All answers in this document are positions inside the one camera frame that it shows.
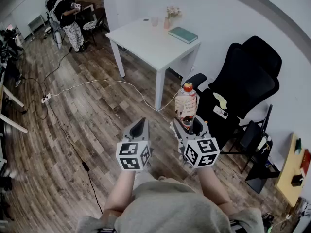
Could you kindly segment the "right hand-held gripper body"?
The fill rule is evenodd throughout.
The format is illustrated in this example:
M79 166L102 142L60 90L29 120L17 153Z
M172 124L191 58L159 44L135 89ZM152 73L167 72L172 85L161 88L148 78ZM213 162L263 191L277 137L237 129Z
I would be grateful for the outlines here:
M193 168L214 165L220 154L216 138L211 137L207 132L198 136L194 134L178 136L178 142L178 152L181 154L182 160Z

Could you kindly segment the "person's right forearm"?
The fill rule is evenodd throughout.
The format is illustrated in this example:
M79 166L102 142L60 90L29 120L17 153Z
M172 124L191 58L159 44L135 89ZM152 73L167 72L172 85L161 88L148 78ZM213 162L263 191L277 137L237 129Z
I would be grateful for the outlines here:
M211 166L197 169L197 174L206 198L215 203L227 216L238 212Z

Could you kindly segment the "person's left forearm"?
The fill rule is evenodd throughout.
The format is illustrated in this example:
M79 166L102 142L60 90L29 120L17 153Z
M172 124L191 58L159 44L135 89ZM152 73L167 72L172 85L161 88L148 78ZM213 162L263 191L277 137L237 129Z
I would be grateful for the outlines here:
M126 170L120 173L105 202L101 220L106 220L110 215L120 216L132 202L135 174L135 171Z

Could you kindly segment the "pale yellow paper scrap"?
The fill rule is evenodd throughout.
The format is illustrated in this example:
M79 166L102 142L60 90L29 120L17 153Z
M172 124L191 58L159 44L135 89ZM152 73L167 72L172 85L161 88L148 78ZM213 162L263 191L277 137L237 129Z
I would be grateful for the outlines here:
M223 110L227 109L227 101L226 99L218 93L213 92L214 97L219 101L219 107Z

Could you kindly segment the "black folding chair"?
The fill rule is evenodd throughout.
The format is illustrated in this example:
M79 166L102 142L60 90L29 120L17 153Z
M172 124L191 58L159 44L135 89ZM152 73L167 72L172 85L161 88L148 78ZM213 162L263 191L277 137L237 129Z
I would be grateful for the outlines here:
M224 152L224 154L245 155L247 157L246 164L242 168L241 174L245 171L248 163L255 155L256 150L258 149L258 146L266 133L272 108L273 105L270 104L264 120L258 122L251 120L247 125L240 126L238 128L238 132L234 134L236 139L230 150L228 152Z

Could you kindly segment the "person's grey shirt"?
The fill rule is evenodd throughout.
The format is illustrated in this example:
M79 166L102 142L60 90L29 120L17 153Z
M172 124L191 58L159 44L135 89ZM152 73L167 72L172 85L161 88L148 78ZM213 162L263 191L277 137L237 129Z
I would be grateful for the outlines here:
M264 225L257 208L227 216L203 192L141 171L135 174L132 202L120 216L86 216L75 233L264 233Z

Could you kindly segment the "black office chair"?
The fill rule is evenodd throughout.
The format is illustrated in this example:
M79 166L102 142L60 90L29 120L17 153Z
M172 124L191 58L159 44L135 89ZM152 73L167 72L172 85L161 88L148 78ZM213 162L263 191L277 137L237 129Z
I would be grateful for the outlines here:
M209 133L223 148L239 128L240 120L258 104L279 90L277 79L282 65L280 55L264 40L252 36L243 44L232 43L227 51L223 67L204 91L198 89L207 77L198 73L189 79L199 95L196 114L207 122ZM227 101L227 119L213 112L219 101L213 92Z

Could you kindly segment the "light wooden desk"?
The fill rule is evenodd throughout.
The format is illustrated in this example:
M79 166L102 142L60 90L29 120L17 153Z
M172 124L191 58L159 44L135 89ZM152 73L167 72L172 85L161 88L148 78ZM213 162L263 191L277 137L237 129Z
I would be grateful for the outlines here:
M300 165L303 160L305 149L302 147L302 151L299 155L295 155L295 144L298 136L295 133L291 134L291 141L289 145L288 155L284 162L283 168L276 182L277 190L283 195L285 200L291 207L295 207L299 196L302 193L304 187L304 181L300 186L293 187L291 181L293 176L300 175Z

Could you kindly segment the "red book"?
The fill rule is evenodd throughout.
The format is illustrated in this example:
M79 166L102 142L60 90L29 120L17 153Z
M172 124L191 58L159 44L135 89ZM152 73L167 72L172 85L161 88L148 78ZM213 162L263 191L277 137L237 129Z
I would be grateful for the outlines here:
M311 154L308 149L305 149L303 159L300 166L301 175L305 178L309 169Z

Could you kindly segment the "pink vase with flowers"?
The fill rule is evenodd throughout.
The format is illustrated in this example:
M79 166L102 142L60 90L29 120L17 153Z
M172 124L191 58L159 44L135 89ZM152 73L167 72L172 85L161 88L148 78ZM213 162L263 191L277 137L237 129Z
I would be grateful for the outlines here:
M176 6L168 6L166 9L166 17L164 19L164 29L168 30L171 26L171 22L174 18L181 17L181 10Z

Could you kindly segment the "brown chair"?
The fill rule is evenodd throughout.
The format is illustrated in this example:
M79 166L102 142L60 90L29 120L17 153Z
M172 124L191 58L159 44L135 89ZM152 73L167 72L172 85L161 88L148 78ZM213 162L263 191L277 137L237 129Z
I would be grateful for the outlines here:
M103 7L95 9L94 11L92 11L91 14L95 16L95 19L93 21L86 23L83 26L83 30L89 33L89 35L91 35L93 43L96 46L97 43L94 38L94 32L96 30L100 30L100 31L105 30L106 32L109 33L110 28L107 23L106 11Z

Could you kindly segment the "white standing fan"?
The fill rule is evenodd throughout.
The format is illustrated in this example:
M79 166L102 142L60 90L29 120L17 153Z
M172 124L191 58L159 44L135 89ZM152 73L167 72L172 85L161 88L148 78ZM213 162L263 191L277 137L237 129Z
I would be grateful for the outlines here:
M45 6L46 6L46 9L48 10L47 11L47 20L48 20L48 14L52 10L55 3L56 2L54 0L46 0L45 1ZM54 32L53 29L51 28L51 31L53 33L53 39L54 39L55 43L57 44L58 48L61 49L62 43L64 40L64 35L62 34L62 28L60 27L60 29L56 32Z

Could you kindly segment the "white low bench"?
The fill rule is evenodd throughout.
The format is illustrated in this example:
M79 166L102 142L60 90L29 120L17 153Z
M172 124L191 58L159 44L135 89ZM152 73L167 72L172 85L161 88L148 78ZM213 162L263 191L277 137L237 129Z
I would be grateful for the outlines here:
M32 35L34 35L34 31L39 27L41 27L42 25L45 26L46 23L41 14L34 16L34 18L31 19L30 22L28 22L27 24Z

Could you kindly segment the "black equipment pile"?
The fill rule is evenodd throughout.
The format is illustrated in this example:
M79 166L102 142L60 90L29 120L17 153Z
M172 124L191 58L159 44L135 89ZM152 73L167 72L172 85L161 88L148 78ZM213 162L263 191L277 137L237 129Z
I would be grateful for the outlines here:
M10 53L15 59L18 59L19 57L19 51L23 52L24 48L17 45L15 42L17 32L15 29L6 29L6 30L0 30L0 35L3 37L3 39L6 42L6 45L8 45L11 48Z

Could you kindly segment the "white desk frame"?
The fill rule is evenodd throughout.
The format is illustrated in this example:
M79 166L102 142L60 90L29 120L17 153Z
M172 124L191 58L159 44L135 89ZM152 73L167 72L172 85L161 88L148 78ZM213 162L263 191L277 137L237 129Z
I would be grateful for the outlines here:
M14 108L14 103L24 108L24 103L17 99L12 92L3 85L3 82L0 82L0 120L23 133L28 133L26 128L7 117L6 107L10 107L12 111L19 112L19 110Z

